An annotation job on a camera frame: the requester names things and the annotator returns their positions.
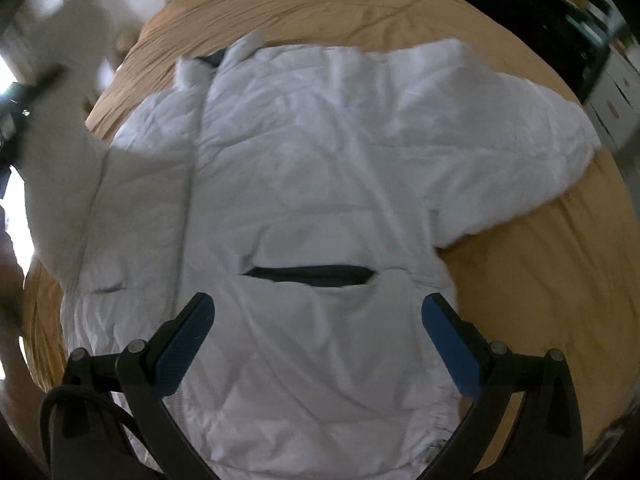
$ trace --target person's arm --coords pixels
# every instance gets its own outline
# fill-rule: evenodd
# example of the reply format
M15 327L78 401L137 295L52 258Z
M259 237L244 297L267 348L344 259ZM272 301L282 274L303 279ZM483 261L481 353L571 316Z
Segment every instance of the person's arm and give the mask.
M0 412L24 449L46 471L38 428L44 392L33 382L18 342L23 279L11 238L4 231L4 210L0 208L0 362L5 374ZM0 433L0 446L10 445L8 437L6 432Z
M27 454L1 415L0 471L2 472L2 478L11 478L13 480L49 480L49 476L47 476Z

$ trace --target white cabinet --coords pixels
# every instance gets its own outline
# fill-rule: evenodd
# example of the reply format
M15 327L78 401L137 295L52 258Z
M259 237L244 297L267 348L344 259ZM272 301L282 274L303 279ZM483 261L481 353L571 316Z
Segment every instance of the white cabinet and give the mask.
M611 51L584 110L602 143L612 151L640 131L640 74L617 51Z

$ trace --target white puffer jacket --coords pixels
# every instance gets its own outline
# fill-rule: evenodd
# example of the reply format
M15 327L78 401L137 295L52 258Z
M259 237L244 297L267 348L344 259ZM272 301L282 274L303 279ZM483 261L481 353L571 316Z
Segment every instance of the white puffer jacket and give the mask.
M413 479L458 423L420 323L430 292L455 304L434 247L561 194L595 132L458 41L259 47L217 73L180 60L110 148L39 108L23 173L66 347L121 351L207 292L216 322L168 405L222 478ZM376 274L244 276L329 265Z

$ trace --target bed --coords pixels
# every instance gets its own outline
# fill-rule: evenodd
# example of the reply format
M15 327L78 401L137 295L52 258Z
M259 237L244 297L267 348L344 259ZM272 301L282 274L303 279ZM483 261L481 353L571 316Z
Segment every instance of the bed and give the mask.
M171 85L178 56L203 56L255 28L268 45L317 43L367 51L458 38L499 72L574 95L520 40L463 0L175 0L144 27L86 124L110 141L131 111ZM629 406L640 360L640 239L622 178L599 150L582 179L522 218L441 248L460 314L488 340L516 352L567 355L584 449ZM65 366L61 291L34 261L23 305L25 346L36 380L58 384ZM482 465L500 451L512 399Z

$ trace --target floor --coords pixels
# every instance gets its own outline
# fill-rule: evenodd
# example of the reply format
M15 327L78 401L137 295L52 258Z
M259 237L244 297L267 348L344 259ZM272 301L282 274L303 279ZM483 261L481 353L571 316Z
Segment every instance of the floor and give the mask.
M636 160L632 168L623 171L622 178L625 181L629 195L631 195L631 202L634 205L636 216L640 220L640 158Z

